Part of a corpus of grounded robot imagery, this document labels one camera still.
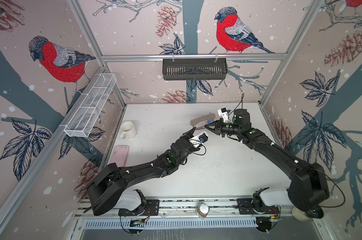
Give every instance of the dark gray hanging shelf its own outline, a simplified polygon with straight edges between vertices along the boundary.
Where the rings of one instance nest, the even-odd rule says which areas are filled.
[[[164,80],[222,80],[227,74],[226,58],[171,58],[163,60]]]

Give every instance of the mug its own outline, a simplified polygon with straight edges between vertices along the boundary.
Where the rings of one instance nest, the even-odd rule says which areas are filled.
[[[137,131],[136,128],[134,127],[134,124],[132,122],[124,122],[121,124],[121,139],[133,139],[136,137],[137,135]]]

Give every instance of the pink phone case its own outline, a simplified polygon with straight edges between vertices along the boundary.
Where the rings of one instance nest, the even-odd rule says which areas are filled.
[[[117,167],[125,167],[126,160],[128,159],[129,146],[117,145],[113,149],[113,153],[109,159],[108,164],[116,163]]]

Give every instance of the wire basket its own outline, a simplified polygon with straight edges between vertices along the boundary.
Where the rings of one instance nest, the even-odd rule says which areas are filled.
[[[164,80],[222,80],[227,74],[226,58],[177,58],[163,60]]]
[[[104,104],[106,103],[113,86],[116,84],[116,76],[111,73],[102,73],[96,83],[86,94],[80,107],[70,119],[64,132],[69,137],[88,137],[97,121]]]

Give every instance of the gray floor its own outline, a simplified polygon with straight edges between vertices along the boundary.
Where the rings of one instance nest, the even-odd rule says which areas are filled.
[[[255,228],[198,228],[178,230],[144,230],[139,236],[131,236],[123,230],[84,230],[81,240],[134,239],[134,240],[320,240],[318,231],[309,220],[299,222],[284,217],[270,234],[262,234]]]

